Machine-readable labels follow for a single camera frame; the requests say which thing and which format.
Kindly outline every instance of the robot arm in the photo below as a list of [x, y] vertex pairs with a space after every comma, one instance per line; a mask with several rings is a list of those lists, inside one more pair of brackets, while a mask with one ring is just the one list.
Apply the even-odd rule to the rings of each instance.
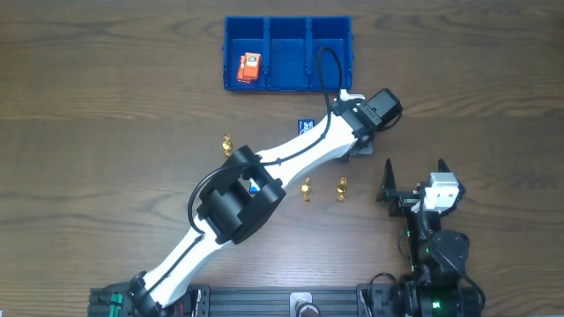
[[[307, 133], [276, 148], [256, 154], [248, 146], [234, 151], [223, 165], [232, 168], [215, 175], [200, 193], [195, 224], [204, 234], [189, 230], [159, 267], [131, 279], [128, 294], [139, 315], [166, 315], [165, 308], [184, 295], [217, 251], [243, 242], [268, 220], [285, 196], [284, 188], [323, 162], [367, 146], [375, 132], [402, 111], [388, 89], [369, 101], [345, 90], [339, 97], [328, 114], [331, 122], [325, 138], [302, 154], [279, 164], [264, 163], [277, 162], [312, 144], [324, 132], [327, 116]], [[241, 177], [260, 191], [251, 196], [239, 182]]]

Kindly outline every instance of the orange box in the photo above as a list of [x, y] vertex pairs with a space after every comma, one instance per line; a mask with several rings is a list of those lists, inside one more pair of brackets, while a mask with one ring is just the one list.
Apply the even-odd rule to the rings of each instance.
[[245, 53], [243, 79], [248, 81], [257, 80], [260, 68], [261, 68], [261, 55], [257, 53]]
[[245, 55], [241, 56], [239, 61], [239, 70], [237, 70], [237, 81], [248, 83], [248, 80], [245, 80], [243, 77], [243, 71], [245, 70]]

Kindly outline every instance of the blue tray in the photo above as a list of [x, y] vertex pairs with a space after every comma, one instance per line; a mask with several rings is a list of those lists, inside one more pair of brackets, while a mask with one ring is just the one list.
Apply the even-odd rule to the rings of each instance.
[[[226, 17], [223, 83], [228, 91], [321, 91], [317, 53], [329, 46], [343, 67], [343, 88], [353, 84], [351, 17]], [[261, 54], [261, 71], [252, 83], [237, 81], [246, 52]], [[323, 76], [329, 90], [338, 88], [338, 68], [323, 54]]]

